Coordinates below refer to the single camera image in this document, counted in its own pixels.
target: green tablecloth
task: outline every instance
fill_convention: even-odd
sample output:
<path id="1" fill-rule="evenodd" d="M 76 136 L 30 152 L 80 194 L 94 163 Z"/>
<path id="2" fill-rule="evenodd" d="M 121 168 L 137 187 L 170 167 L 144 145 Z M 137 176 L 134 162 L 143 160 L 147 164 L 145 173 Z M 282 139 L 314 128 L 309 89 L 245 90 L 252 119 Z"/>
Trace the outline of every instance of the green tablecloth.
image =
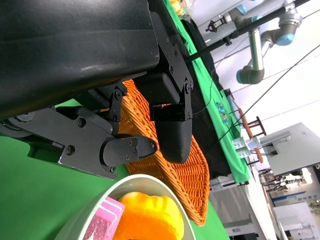
<path id="1" fill-rule="evenodd" d="M 0 239 L 53 240 L 66 221 L 112 181 L 27 157 L 29 145 L 0 137 Z M 116 169 L 117 180 L 128 176 Z M 228 240 L 212 205 L 197 240 Z"/>
<path id="2" fill-rule="evenodd" d="M 170 0 L 163 0 L 166 8 L 168 9 L 170 16 L 177 28 L 178 32 L 182 36 L 185 41 L 185 47 L 189 54 L 194 54 L 197 52 L 197 49 L 187 33 L 185 27 L 180 21 L 179 17 L 175 13 L 173 7 L 171 6 Z M 211 117 L 212 123 L 214 125 L 217 136 L 221 138 L 225 132 L 228 131 L 229 127 L 236 121 L 235 117 L 231 113 L 230 104 L 228 103 L 228 99 L 225 93 L 222 91 L 221 94 L 215 84 L 212 83 L 211 74 L 207 71 L 204 63 L 201 58 L 198 58 L 192 62 L 197 80 L 199 82 L 201 92 L 203 95 L 203 99 L 205 103 L 209 103 L 210 101 L 210 91 L 211 91 L 211 101 L 207 106 L 207 110 Z M 230 126 L 226 126 L 220 116 L 217 103 L 222 103 L 225 107 L 226 112 L 229 114 L 228 118 L 230 121 Z M 230 170 L 232 172 L 233 178 L 236 183 L 242 183 L 249 180 L 249 172 L 246 161 L 240 159 L 233 144 L 232 140 L 240 137 L 240 129 L 234 127 L 226 136 L 224 136 L 221 141 L 221 147 L 223 149 L 226 160 L 229 164 Z"/>

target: yellow object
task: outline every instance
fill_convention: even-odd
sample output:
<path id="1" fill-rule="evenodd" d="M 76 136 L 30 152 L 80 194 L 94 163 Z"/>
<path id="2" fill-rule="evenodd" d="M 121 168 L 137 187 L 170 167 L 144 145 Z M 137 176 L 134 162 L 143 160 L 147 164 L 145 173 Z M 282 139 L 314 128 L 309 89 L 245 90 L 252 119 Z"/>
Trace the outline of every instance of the yellow object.
<path id="1" fill-rule="evenodd" d="M 181 5 L 179 0 L 170 0 L 171 5 L 175 11 L 175 13 L 180 16 L 183 13 L 183 6 Z"/>
<path id="2" fill-rule="evenodd" d="M 176 203 L 167 196 L 141 192 L 124 195 L 125 205 L 113 240 L 181 240 L 184 221 Z"/>

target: metal rod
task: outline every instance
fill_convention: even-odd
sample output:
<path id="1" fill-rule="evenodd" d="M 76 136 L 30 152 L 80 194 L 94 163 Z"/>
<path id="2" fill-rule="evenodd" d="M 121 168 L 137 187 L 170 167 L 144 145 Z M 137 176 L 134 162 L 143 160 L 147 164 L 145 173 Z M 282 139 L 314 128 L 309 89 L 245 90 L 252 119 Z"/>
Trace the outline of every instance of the metal rod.
<path id="1" fill-rule="evenodd" d="M 264 60 L 261 52 L 261 39 L 259 28 L 249 31 L 249 41 L 253 70 L 264 69 Z"/>
<path id="2" fill-rule="evenodd" d="M 309 2 L 309 1 L 310 0 L 295 0 L 292 3 L 290 3 L 288 5 L 285 5 L 283 7 L 280 7 L 278 10 L 275 10 L 275 11 L 269 13 L 268 15 L 266 15 L 266 16 L 264 16 L 264 17 L 262 17 L 262 18 L 260 18 L 260 19 L 258 19 L 256 21 L 252 22 L 251 24 L 239 29 L 238 32 L 234 31 L 233 33 L 231 33 L 229 35 L 229 37 L 231 39 L 237 38 L 238 36 L 240 36 L 242 34 L 245 34 L 245 33 L 249 32 L 249 31 L 257 28 L 260 25 L 265 24 L 265 23 L 269 22 L 270 20 L 279 17 L 280 15 L 282 15 L 282 14 L 286 13 L 287 11 L 291 10 L 292 7 L 293 8 L 297 8 L 298 6 L 300 6 L 300 5 L 302 5 L 302 4 L 306 3 L 306 2 Z M 199 57 L 211 52 L 212 50 L 215 50 L 215 49 L 221 47 L 224 44 L 225 44 L 225 41 L 219 40 L 219 41 L 211 44 L 210 46 L 207 46 L 206 48 L 204 48 L 204 49 L 202 49 L 202 50 L 200 50 L 200 51 L 198 51 L 198 52 L 186 57 L 184 59 L 184 61 L 186 63 L 190 63 L 193 60 L 195 60 L 195 59 L 197 59 L 197 58 L 199 58 Z"/>

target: black bolt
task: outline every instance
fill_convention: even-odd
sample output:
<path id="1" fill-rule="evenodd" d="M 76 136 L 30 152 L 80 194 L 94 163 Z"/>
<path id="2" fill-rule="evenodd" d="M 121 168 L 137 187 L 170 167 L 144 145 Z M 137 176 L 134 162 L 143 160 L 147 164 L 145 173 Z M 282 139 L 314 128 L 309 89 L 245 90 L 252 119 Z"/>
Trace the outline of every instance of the black bolt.
<path id="1" fill-rule="evenodd" d="M 190 93 L 190 86 L 189 86 L 189 84 L 186 83 L 186 84 L 184 85 L 184 87 L 185 87 L 185 92 L 186 92 L 186 94 L 189 94 L 189 93 Z"/>
<path id="2" fill-rule="evenodd" d="M 19 122 L 30 122 L 36 117 L 36 112 L 28 112 L 19 116 L 16 116 L 15 119 L 17 119 Z"/>
<path id="3" fill-rule="evenodd" d="M 71 156 L 72 154 L 75 153 L 75 147 L 72 145 L 69 145 L 65 148 L 65 154 Z"/>
<path id="4" fill-rule="evenodd" d="M 87 122 L 84 118 L 79 118 L 77 124 L 78 124 L 79 128 L 83 128 L 87 124 Z"/>
<path id="5" fill-rule="evenodd" d="M 121 93 L 120 93 L 120 91 L 116 91 L 116 92 L 115 92 L 115 99 L 120 100 L 120 98 L 121 98 Z"/>

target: white machine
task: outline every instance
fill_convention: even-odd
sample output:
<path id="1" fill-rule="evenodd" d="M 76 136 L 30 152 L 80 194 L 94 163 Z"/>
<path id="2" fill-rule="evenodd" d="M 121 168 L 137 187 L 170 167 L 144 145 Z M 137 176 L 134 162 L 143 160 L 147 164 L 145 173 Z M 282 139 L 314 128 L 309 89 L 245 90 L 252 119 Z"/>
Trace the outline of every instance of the white machine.
<path id="1" fill-rule="evenodd" d="M 320 162 L 320 137 L 298 123 L 260 138 L 273 174 L 283 175 Z"/>

